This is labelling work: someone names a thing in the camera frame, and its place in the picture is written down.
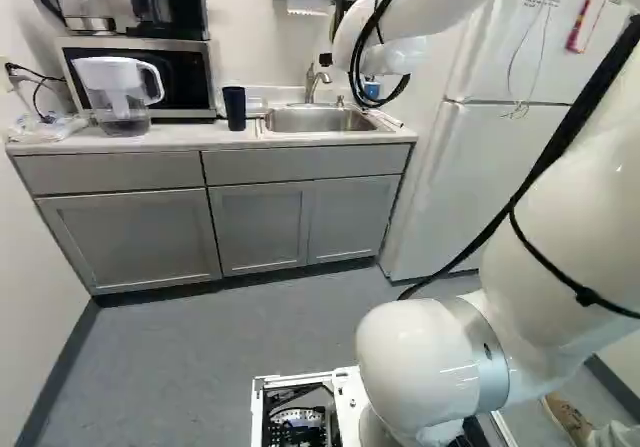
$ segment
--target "stainless steel sink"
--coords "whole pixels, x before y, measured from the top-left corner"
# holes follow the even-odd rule
[[[354,107],[292,105],[269,111],[267,130],[275,133],[376,133],[392,129]]]

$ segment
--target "black cup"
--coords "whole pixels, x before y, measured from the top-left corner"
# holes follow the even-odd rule
[[[247,128],[247,96],[244,87],[223,87],[222,96],[227,108],[229,130],[239,132]]]

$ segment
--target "refrigerator door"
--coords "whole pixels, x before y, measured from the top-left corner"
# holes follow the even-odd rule
[[[458,102],[572,104],[631,14],[630,7],[620,0],[601,0],[586,49],[576,53],[567,44],[586,1],[547,0],[543,8],[541,0],[492,0],[485,4],[468,20],[446,96]]]
[[[461,252],[520,187],[568,110],[532,106],[516,120],[502,116],[504,105],[445,102],[396,257],[381,263],[391,280],[428,276]],[[456,270],[479,268],[481,256]]]

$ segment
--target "white refrigerator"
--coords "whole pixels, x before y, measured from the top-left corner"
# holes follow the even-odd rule
[[[502,209],[632,13],[621,0],[591,0],[580,28],[586,48],[577,53],[567,45],[587,0],[541,1],[491,0],[444,49],[455,49],[455,59],[435,122],[417,129],[380,258],[392,281],[438,271]],[[414,80],[433,94],[429,78]],[[482,249],[454,271],[478,268],[481,257]]]

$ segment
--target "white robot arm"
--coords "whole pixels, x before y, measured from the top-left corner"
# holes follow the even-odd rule
[[[395,0],[380,20],[385,45],[370,37],[363,63],[371,69],[362,72],[408,73],[410,62],[397,61],[403,44],[394,41],[443,31],[483,1]],[[350,67],[374,5],[359,0],[347,13],[334,44],[338,66]],[[446,445],[461,419],[556,389],[593,352],[640,328],[615,311],[640,309],[639,175],[640,130],[590,139],[552,165],[500,226],[484,256],[481,290],[371,311],[356,338],[371,401],[362,445]],[[581,305],[528,247],[613,310]]]

